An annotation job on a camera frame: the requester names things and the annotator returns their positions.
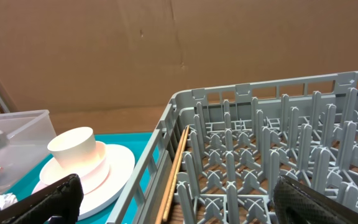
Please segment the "white napkin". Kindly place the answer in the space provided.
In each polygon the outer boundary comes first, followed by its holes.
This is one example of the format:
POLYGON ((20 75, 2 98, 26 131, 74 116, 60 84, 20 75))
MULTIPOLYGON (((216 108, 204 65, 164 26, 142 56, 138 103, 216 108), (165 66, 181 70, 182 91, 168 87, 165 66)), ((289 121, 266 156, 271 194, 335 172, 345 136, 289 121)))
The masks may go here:
POLYGON ((13 193, 0 195, 0 209, 4 210, 7 207, 18 202, 17 197, 13 193))

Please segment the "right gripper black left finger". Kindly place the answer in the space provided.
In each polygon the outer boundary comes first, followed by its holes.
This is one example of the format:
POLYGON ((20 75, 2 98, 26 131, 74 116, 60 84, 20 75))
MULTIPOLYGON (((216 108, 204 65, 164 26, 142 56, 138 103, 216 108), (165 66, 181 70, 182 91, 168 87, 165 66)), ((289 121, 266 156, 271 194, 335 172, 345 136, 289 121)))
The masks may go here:
POLYGON ((83 200, 80 178, 70 174, 17 203, 0 209, 0 223, 76 223, 83 200))

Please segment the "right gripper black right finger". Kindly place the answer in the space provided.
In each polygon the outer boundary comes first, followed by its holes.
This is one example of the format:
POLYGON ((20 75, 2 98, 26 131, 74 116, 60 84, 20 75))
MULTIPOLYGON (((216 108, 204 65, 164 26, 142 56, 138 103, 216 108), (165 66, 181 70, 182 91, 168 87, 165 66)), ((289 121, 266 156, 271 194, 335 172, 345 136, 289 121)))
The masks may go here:
POLYGON ((358 212, 281 175, 273 191, 279 224, 358 224, 358 212))

